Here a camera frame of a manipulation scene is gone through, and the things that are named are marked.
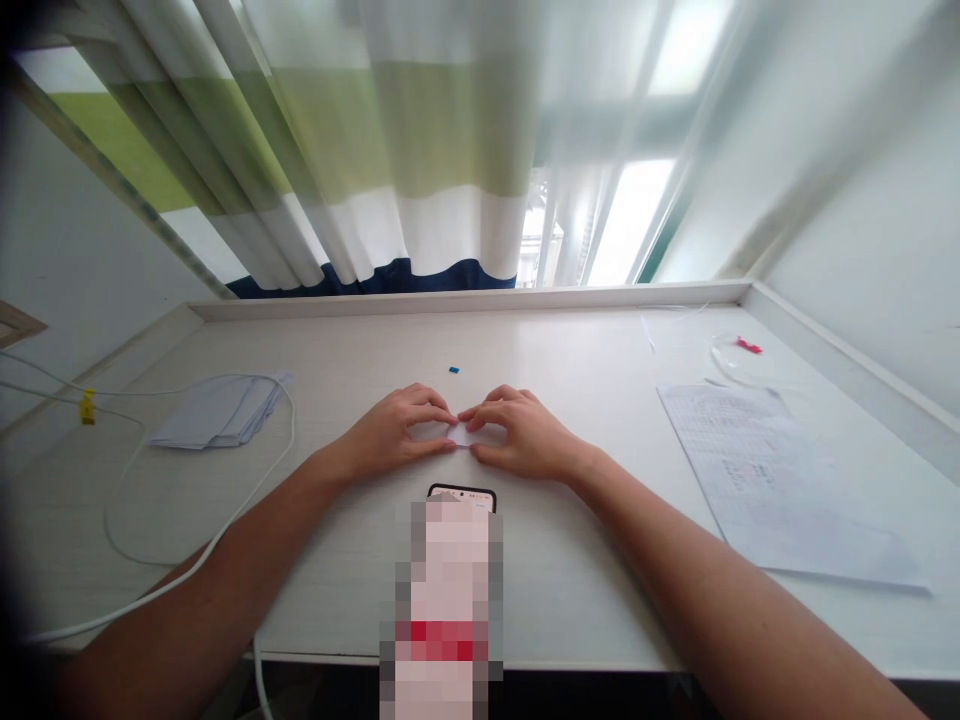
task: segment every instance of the pixelated area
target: pixelated area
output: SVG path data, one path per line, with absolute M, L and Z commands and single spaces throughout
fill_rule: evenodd
M 380 717 L 486 718 L 503 679 L 503 523 L 450 493 L 411 504 L 380 623 Z

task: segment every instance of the white curtain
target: white curtain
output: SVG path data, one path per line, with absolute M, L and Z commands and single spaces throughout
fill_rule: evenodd
M 518 269 L 529 285 L 625 281 L 637 208 L 652 214 L 675 172 L 737 9 L 79 4 L 115 40 L 78 39 L 82 57 L 196 217 L 259 289 L 301 294 L 512 287 Z

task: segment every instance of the red clip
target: red clip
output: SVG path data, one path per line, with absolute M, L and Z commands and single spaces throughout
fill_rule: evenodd
M 742 347 L 744 350 L 749 350 L 754 355 L 759 355 L 760 353 L 763 352 L 763 350 L 760 348 L 759 345 L 751 345 L 739 335 L 737 335 L 737 345 Z

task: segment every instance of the forearm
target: forearm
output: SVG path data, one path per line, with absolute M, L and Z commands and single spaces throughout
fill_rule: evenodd
M 186 582 L 104 630 L 66 670 L 65 693 L 97 717 L 199 714 L 340 494 L 334 452 L 314 453 L 238 519 Z
M 922 717 L 793 596 L 603 453 L 570 485 L 614 534 L 725 716 Z

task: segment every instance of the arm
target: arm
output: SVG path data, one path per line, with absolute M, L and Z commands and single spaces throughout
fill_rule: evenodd
M 344 488 L 456 448 L 445 438 L 410 440 L 407 428 L 428 420 L 457 422 L 436 392 L 411 385 L 388 395 L 343 437 L 311 455 L 230 527 L 193 577 L 115 621 L 80 653 L 62 680 L 69 706 L 91 718 L 199 715 Z M 161 584 L 186 572 L 195 559 Z
M 792 595 L 599 449 L 528 390 L 504 386 L 460 414 L 507 428 L 481 462 L 569 485 L 616 538 L 670 637 L 725 717 L 922 718 Z

